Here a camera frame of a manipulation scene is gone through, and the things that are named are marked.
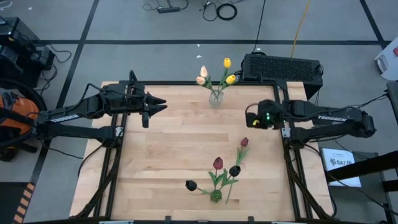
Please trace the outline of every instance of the wooden table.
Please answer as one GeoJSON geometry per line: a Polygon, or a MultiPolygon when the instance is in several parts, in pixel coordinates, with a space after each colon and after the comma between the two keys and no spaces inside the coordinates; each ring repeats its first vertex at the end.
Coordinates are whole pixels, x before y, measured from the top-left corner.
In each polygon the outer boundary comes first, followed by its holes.
{"type": "MultiPolygon", "coordinates": [[[[291,100],[306,100],[302,83],[288,83],[288,89],[291,100]]],[[[142,128],[138,114],[128,117],[112,219],[164,220],[170,215],[172,220],[244,221],[248,216],[256,221],[294,220],[280,131],[247,128],[245,123],[247,105],[274,100],[271,86],[231,86],[225,89],[217,110],[210,108],[210,91],[200,86],[148,85],[146,90],[167,100],[168,108],[150,119],[148,129],[142,128]],[[227,205],[228,187],[222,189],[224,199],[219,203],[185,188],[185,181],[192,179],[211,191],[208,171],[213,170],[214,159],[220,156],[229,169],[244,137],[249,138],[251,150],[227,205]]],[[[105,116],[94,120],[93,126],[110,123],[111,118],[105,116]]],[[[310,128],[312,123],[297,126],[310,128]]],[[[89,140],[85,156],[99,144],[89,140]]],[[[302,149],[301,155],[309,191],[332,214],[321,159],[308,149],[302,149]]],[[[103,157],[104,150],[99,151],[83,166],[71,215],[77,214],[97,189],[103,157]]],[[[108,193],[103,198],[102,214],[108,193]]],[[[301,197],[299,200],[304,217],[301,197]]]]}

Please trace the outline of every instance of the yellow tulip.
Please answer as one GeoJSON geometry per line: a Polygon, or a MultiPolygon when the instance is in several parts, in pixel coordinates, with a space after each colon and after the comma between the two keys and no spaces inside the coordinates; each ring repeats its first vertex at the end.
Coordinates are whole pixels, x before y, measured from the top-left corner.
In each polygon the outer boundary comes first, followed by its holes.
{"type": "Polygon", "coordinates": [[[227,84],[229,84],[229,85],[232,85],[232,84],[235,82],[235,80],[236,80],[236,76],[235,76],[235,75],[230,75],[230,76],[225,80],[225,82],[226,82],[227,84]]]}
{"type": "Polygon", "coordinates": [[[206,77],[207,77],[207,69],[206,69],[205,66],[202,66],[202,67],[201,67],[201,69],[200,69],[200,76],[203,77],[203,78],[206,78],[206,77]]]}
{"type": "Polygon", "coordinates": [[[229,58],[225,58],[225,59],[224,59],[224,67],[225,67],[225,68],[230,68],[231,65],[232,65],[231,60],[230,60],[229,58]]]}
{"type": "Polygon", "coordinates": [[[206,80],[205,80],[205,78],[203,78],[203,77],[197,77],[197,83],[198,83],[199,85],[203,85],[203,84],[206,83],[206,80]]]}

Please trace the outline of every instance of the glass vase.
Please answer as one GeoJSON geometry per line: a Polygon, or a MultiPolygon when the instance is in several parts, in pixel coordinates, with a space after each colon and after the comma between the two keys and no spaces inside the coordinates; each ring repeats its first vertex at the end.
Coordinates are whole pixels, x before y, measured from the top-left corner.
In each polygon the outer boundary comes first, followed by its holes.
{"type": "Polygon", "coordinates": [[[223,101],[223,96],[224,96],[224,93],[222,91],[219,91],[219,90],[211,91],[211,94],[209,97],[210,106],[214,109],[219,108],[221,105],[221,102],[223,101]]]}

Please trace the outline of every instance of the black tulip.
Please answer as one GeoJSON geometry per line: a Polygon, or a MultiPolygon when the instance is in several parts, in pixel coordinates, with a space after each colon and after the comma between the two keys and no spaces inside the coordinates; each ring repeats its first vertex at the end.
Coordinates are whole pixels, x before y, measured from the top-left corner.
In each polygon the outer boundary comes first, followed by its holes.
{"type": "Polygon", "coordinates": [[[231,176],[233,176],[233,177],[238,176],[240,172],[241,172],[241,167],[240,166],[232,166],[229,169],[229,174],[231,174],[231,176]]]}
{"type": "Polygon", "coordinates": [[[185,181],[185,187],[189,190],[189,191],[194,191],[198,188],[198,185],[195,181],[193,180],[187,180],[185,181]]]}

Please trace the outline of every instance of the yellow cable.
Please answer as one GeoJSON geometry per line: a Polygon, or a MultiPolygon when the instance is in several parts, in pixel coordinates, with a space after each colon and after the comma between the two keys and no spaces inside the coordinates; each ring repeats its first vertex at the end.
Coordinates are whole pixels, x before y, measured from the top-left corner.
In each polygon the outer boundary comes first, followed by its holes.
{"type": "Polygon", "coordinates": [[[305,10],[304,10],[303,17],[301,18],[300,24],[298,25],[298,29],[297,29],[297,31],[296,31],[296,36],[294,37],[293,49],[292,49],[292,53],[290,54],[290,58],[293,57],[294,48],[295,48],[295,46],[296,46],[296,41],[297,41],[297,36],[299,35],[300,28],[301,28],[301,24],[303,24],[305,15],[307,15],[307,11],[308,11],[308,8],[310,7],[310,3],[311,3],[311,0],[308,0],[307,6],[305,6],[305,10]]]}

